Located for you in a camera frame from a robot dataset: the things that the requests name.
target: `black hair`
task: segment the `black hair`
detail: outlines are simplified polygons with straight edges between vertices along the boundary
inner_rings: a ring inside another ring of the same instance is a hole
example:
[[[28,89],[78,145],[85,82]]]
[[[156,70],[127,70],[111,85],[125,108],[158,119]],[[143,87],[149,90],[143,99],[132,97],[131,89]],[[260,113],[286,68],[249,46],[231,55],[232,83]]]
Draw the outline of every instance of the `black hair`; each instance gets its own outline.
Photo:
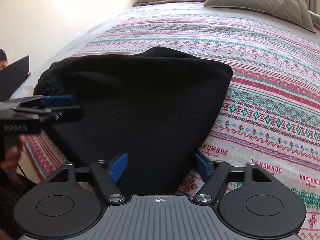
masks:
[[[8,61],[7,55],[5,54],[5,52],[2,49],[0,49],[0,60]]]

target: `white crosshair symbol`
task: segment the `white crosshair symbol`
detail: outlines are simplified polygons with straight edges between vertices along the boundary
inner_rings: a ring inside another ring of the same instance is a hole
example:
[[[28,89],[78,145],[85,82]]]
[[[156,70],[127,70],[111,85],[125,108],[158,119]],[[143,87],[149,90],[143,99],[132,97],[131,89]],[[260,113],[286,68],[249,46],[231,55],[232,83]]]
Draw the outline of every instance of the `white crosshair symbol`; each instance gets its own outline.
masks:
[[[156,202],[158,202],[158,203],[162,203],[163,201],[165,201],[163,198],[157,198],[157,199],[155,199],[154,201],[156,201]]]

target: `folded clothing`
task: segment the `folded clothing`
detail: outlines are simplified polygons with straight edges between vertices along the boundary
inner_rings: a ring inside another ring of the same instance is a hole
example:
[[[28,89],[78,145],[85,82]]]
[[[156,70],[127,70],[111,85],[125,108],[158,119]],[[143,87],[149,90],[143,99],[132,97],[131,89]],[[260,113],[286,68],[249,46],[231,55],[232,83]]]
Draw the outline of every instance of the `folded clothing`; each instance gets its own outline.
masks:
[[[35,94],[71,95],[78,122],[46,129],[76,166],[128,153],[121,192],[174,194],[223,103],[231,67],[173,49],[65,59],[41,76]]]

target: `bed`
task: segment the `bed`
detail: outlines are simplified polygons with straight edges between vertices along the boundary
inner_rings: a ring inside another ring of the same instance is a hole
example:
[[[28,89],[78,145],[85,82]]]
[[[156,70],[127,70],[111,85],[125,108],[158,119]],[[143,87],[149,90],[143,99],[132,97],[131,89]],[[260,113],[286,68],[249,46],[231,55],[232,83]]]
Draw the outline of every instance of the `bed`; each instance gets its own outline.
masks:
[[[32,94],[40,74],[65,57],[136,54],[155,46],[224,62],[234,75],[219,116],[199,148],[211,160],[256,162],[301,198],[299,233],[320,237],[320,33],[250,11],[206,8],[202,2],[137,6],[70,43],[15,92]],[[40,179],[67,161],[43,132],[25,152]],[[177,194],[203,185],[191,170]],[[240,187],[230,183],[228,191]]]

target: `wall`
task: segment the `wall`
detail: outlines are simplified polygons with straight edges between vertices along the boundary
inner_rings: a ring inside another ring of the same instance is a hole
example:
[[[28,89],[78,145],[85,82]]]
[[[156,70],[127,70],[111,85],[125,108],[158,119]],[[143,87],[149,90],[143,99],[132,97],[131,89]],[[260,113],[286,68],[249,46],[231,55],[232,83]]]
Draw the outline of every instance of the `wall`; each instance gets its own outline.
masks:
[[[133,0],[0,0],[0,48],[9,63],[30,55],[34,71],[70,41]]]

